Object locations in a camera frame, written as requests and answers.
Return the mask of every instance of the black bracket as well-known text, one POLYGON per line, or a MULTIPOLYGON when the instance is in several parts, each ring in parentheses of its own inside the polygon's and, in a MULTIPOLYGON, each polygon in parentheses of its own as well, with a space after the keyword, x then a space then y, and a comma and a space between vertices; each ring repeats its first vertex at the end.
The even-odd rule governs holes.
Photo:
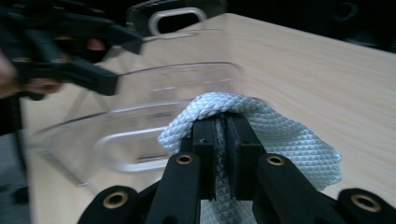
MULTIPOLYGON (((266 153, 243 116, 225 114, 224 121, 231 197, 253 201, 257 223, 395 223, 395 208, 377 195, 363 189, 345 189, 338 200, 330 198, 318 192, 288 158, 266 153)), ((180 152, 169 159, 162 180, 138 194, 137 209, 117 214, 131 216, 137 212, 137 219, 114 222, 106 217, 104 222, 90 222, 100 220, 97 217, 106 210, 97 206, 101 201, 96 203, 95 199, 79 223, 199 223, 200 201, 216 200, 217 148, 215 118, 195 121, 192 137, 183 139, 180 152), (96 213, 87 215, 93 206, 96 213)))
POLYGON ((0 6, 0 36, 0 48, 17 68, 21 84, 49 77, 103 95, 116 93, 119 76, 93 64, 97 62, 89 57, 88 41, 97 38, 108 48, 118 45, 133 53, 143 44, 141 35, 104 18, 101 11, 68 0, 0 6))

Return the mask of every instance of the white cloth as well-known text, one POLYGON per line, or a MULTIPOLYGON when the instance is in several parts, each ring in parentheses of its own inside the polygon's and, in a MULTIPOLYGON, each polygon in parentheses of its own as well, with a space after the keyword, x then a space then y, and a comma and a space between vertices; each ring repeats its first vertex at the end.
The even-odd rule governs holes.
MULTIPOLYGON (((262 101, 226 92, 210 92, 196 97, 173 120, 158 140, 170 154, 178 153, 181 139, 191 134, 195 120, 206 119, 221 112, 244 115, 268 153, 289 158, 318 189, 341 180, 341 155, 303 124, 287 119, 262 101)), ((218 173, 215 202, 202 201, 201 223, 254 223, 251 203, 230 199, 225 164, 223 124, 217 121, 218 173)))

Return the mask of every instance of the wooden table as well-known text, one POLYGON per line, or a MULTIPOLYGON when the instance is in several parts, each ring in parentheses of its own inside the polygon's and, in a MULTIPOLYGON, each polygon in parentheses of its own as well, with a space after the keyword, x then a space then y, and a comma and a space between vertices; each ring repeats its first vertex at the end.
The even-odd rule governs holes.
MULTIPOLYGON (((245 93, 301 122, 343 155, 343 180, 324 190, 370 190, 396 206, 396 55, 226 14, 207 27, 228 33, 245 93)), ((62 121, 67 86, 43 102, 25 101, 35 223, 76 223, 93 196, 35 153, 31 133, 62 121)))

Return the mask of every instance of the plastic bin handle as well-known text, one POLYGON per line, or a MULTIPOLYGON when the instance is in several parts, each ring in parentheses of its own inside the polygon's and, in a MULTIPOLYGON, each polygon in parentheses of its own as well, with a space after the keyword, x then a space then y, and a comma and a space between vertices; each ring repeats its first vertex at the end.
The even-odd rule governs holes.
POLYGON ((160 31, 158 30, 158 21, 160 19, 164 17, 172 17, 189 13, 195 14, 198 17, 199 22, 203 22, 207 18, 206 14, 197 7, 182 7, 177 9, 159 11, 152 14, 152 16, 148 20, 148 28, 153 35, 161 35, 160 31))
POLYGON ((156 171, 156 170, 161 170, 165 168, 166 163, 168 162, 168 159, 161 159, 163 158, 163 155, 159 155, 157 161, 146 161, 146 162, 123 162, 123 161, 118 161, 114 158, 112 158, 109 155, 109 152, 111 150, 110 145, 117 143, 117 142, 128 142, 128 141, 134 141, 134 140, 140 140, 140 139, 147 139, 147 138, 153 138, 153 137, 158 137, 161 132, 166 127, 160 127, 160 128, 153 128, 153 129, 147 129, 147 130, 141 130, 141 131, 134 131, 134 132, 128 132, 128 133, 115 133, 108 135, 102 139, 100 139, 94 146, 95 151, 96 151, 96 157, 97 159, 105 166, 108 168, 122 172, 122 173, 127 173, 127 174, 140 174, 140 173, 145 173, 149 171, 156 171))

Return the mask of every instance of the metal screw hole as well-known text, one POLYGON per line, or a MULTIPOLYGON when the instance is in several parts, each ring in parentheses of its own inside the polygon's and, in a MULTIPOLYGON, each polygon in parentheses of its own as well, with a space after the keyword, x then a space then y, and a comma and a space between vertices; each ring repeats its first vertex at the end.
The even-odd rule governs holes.
POLYGON ((366 211, 379 212, 381 210, 381 205, 369 196, 363 194, 353 194, 350 196, 350 198, 354 204, 366 211))
POLYGON ((278 157, 278 156, 267 157, 267 161, 269 163, 273 164, 273 165, 283 165, 283 164, 285 164, 285 161, 282 158, 278 157))
POLYGON ((189 164, 192 162, 192 157, 188 156, 188 155, 181 155, 181 156, 177 157, 176 161, 179 164, 185 165, 185 164, 189 164))
POLYGON ((116 191, 105 197, 103 206, 113 209, 123 206, 128 201, 128 194, 125 191, 116 191))

